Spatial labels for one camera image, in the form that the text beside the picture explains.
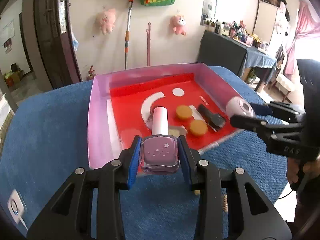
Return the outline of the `person's right hand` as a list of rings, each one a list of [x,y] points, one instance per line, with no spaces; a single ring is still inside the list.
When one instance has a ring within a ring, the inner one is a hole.
[[[297,191],[303,179],[309,181],[319,176],[319,157],[314,161],[287,158],[286,177],[293,191]]]

